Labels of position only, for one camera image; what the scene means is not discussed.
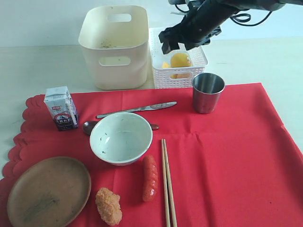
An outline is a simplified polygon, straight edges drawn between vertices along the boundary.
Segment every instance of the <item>white wall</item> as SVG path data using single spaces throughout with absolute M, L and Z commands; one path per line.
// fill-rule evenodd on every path
M 0 2 L 0 47 L 78 44 L 86 13 L 100 5 L 139 5 L 148 11 L 149 26 L 179 23 L 182 16 L 167 0 L 2 0 Z M 252 23 L 266 11 L 250 10 Z M 303 6 L 287 5 L 257 27 L 242 27 L 226 21 L 214 39 L 303 36 Z

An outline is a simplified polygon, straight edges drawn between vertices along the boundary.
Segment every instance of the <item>milk carton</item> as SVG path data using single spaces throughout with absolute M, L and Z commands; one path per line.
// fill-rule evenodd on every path
M 48 88 L 44 103 L 58 130 L 64 131 L 78 127 L 78 112 L 67 86 Z

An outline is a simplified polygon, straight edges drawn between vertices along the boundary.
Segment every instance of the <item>chopsticks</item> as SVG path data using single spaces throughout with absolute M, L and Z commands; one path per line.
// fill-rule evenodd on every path
M 169 157 L 167 154 L 165 139 L 161 139 L 161 143 L 162 143 L 162 165 L 163 165 L 166 226 L 170 227 L 170 213 L 169 213 L 169 202 L 170 202 L 172 224 L 173 224 L 173 227 L 177 227 L 175 203 L 174 203 L 174 196 L 172 193 L 172 185 L 171 185 L 170 170 L 169 170 Z

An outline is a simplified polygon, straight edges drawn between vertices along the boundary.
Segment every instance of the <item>table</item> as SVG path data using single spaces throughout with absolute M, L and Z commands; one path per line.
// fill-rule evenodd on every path
M 227 85 L 261 82 L 285 127 L 303 150 L 303 37 L 220 40 L 203 47 L 206 71 Z M 20 133 L 22 113 L 29 97 L 49 87 L 67 85 L 71 93 L 100 91 L 88 73 L 81 48 L 75 46 L 0 49 L 0 168 Z M 154 88 L 151 64 L 148 78 L 138 89 Z

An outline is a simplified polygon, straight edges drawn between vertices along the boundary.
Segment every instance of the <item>spoon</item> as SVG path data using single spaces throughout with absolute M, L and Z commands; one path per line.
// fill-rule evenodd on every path
M 85 134 L 90 135 L 91 131 L 93 130 L 93 128 L 97 123 L 98 123 L 97 121 L 84 122 L 84 124 L 82 125 L 82 129 L 85 132 Z M 157 124 L 150 124 L 150 125 L 152 130 L 159 129 L 159 125 Z

